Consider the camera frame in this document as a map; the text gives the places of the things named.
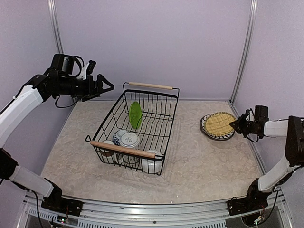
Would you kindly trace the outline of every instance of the marble-patterned mat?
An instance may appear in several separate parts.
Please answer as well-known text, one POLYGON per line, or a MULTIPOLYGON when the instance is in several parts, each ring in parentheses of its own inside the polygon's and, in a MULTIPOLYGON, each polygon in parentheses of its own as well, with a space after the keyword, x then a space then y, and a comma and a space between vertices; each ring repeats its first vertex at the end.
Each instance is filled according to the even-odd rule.
POLYGON ((67 120, 42 173, 63 194, 121 203, 204 202, 243 196, 260 177, 241 135, 218 142, 200 131, 202 116, 231 112, 226 102, 179 101, 161 176, 103 164, 85 137, 95 134, 113 104, 78 103, 67 120))

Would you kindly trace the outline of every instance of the round plate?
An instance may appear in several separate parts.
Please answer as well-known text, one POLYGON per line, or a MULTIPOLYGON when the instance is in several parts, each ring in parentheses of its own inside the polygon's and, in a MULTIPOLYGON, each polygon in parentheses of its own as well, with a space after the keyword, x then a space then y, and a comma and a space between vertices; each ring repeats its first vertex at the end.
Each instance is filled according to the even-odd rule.
POLYGON ((232 121, 235 121, 235 117, 230 113, 208 114, 200 120, 199 127, 209 138, 224 141, 234 135, 234 129, 229 125, 232 121))
POLYGON ((137 101, 131 105, 129 112, 130 123, 134 129, 138 129, 142 123, 142 109, 137 101))

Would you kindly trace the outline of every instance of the ceramic bowl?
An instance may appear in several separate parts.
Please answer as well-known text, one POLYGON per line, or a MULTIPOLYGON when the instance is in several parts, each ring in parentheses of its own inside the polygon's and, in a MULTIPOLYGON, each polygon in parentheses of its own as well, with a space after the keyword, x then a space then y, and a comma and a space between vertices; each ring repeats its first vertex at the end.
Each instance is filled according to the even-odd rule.
POLYGON ((119 144, 120 138, 125 133, 128 133, 128 131, 124 130, 124 129, 118 130, 117 132, 114 133, 112 141, 115 146, 120 146, 120 144, 119 144))
MULTIPOLYGON (((162 156, 162 154, 155 150, 150 150, 148 152, 155 153, 155 155, 162 156)), ((148 159, 141 159, 142 160, 142 170, 147 173, 158 173, 162 169, 162 162, 163 161, 153 161, 148 159)))

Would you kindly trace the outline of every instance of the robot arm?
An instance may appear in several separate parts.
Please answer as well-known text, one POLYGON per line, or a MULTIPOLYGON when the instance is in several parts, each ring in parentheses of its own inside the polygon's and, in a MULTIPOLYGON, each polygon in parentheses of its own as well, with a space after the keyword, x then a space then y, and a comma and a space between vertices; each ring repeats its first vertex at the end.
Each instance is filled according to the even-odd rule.
POLYGON ((267 207, 267 197, 285 183, 296 169, 304 166, 303 119, 289 116, 288 120, 268 121, 268 107, 265 106, 256 106, 253 121, 250 120, 251 113, 252 110, 246 110, 230 125, 245 138, 249 134, 256 134, 258 139, 264 136, 286 137, 285 154, 267 174, 249 186, 245 198, 227 202, 231 215, 267 207))
POLYGON ((82 202, 62 198, 62 190, 57 185, 19 166, 3 147, 21 121, 51 96, 56 98, 59 95, 70 95, 84 102, 113 90, 114 86, 102 75, 98 75, 96 81, 89 75, 95 64, 95 61, 90 60, 81 67, 76 57, 54 55, 51 68, 46 71, 46 75, 31 78, 17 97, 0 112, 0 179, 10 180, 23 189, 42 195, 44 208, 66 213, 68 207, 69 214, 75 216, 79 216, 82 202), (70 76, 74 62, 79 65, 80 73, 70 76), (109 88, 103 89, 103 83, 109 88))

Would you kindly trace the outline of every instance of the lavender wall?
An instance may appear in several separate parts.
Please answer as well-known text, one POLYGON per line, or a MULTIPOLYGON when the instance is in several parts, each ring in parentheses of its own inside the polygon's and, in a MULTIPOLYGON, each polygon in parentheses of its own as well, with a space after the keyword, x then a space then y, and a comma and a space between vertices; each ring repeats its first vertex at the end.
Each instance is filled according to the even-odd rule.
MULTIPOLYGON (((43 74, 56 53, 47 1, 0 3, 0 109, 35 74, 43 74)), ((67 97, 61 100, 70 102, 67 97)), ((20 165, 40 174, 70 110, 54 100, 38 107, 18 126, 4 147, 20 165)), ((0 227, 10 228, 25 192, 4 181, 0 186, 0 227)))
MULTIPOLYGON (((269 106, 271 120, 304 115, 304 1, 259 1, 251 49, 236 100, 243 113, 255 105, 269 106)), ((282 157, 285 138, 261 141, 267 169, 282 157)), ((304 172, 283 186, 296 228, 304 224, 304 172)))
POLYGON ((116 90, 125 81, 179 87, 188 99, 228 100, 250 0, 57 1, 64 49, 97 62, 116 90))

